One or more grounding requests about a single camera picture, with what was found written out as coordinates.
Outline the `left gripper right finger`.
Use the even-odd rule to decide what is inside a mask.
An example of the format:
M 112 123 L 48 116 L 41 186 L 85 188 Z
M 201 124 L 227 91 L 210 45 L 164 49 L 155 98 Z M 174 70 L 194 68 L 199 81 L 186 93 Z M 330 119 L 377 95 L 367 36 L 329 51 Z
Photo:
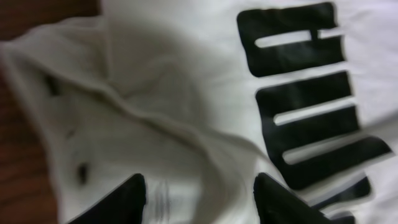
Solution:
M 351 215 L 328 219 L 322 212 L 309 207 L 266 173 L 257 175 L 253 190 L 260 224 L 355 223 L 355 218 Z

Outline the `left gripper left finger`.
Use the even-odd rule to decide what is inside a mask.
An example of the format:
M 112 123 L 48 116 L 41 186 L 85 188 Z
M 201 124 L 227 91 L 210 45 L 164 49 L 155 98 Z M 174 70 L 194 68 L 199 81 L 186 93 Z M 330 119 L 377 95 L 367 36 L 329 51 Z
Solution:
M 134 174 L 69 224 L 141 224 L 145 205 L 144 176 Z

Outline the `white printed t-shirt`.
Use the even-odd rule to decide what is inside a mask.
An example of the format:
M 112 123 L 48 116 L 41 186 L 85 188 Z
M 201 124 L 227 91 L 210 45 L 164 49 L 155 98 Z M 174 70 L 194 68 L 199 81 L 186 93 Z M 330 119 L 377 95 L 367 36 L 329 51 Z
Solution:
M 134 174 L 142 223 L 260 223 L 260 173 L 330 220 L 397 222 L 396 1 L 100 6 L 1 46 L 60 223 Z

